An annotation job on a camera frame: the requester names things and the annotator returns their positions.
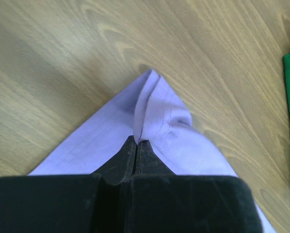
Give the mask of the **purple t shirt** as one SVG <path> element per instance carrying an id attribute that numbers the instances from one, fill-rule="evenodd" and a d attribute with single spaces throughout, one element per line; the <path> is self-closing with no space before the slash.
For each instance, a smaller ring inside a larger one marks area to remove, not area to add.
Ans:
<path id="1" fill-rule="evenodd" d="M 180 175 L 231 175 L 221 152 L 192 126 L 186 105 L 149 70 L 76 129 L 32 175 L 82 174 L 102 166 L 133 135 Z"/>

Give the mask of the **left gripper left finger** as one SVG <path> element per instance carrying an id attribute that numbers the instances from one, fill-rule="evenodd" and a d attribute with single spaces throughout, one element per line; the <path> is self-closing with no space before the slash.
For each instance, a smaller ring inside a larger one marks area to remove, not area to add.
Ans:
<path id="1" fill-rule="evenodd" d="M 97 171 L 0 177 L 0 233 L 121 233 L 121 182 L 132 175 L 129 136 Z"/>

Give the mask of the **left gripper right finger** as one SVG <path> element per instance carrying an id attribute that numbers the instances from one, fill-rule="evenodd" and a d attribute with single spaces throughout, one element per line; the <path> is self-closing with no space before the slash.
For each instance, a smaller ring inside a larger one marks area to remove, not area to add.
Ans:
<path id="1" fill-rule="evenodd" d="M 148 141 L 130 180 L 132 233 L 260 233 L 248 185 L 232 176 L 175 175 Z"/>

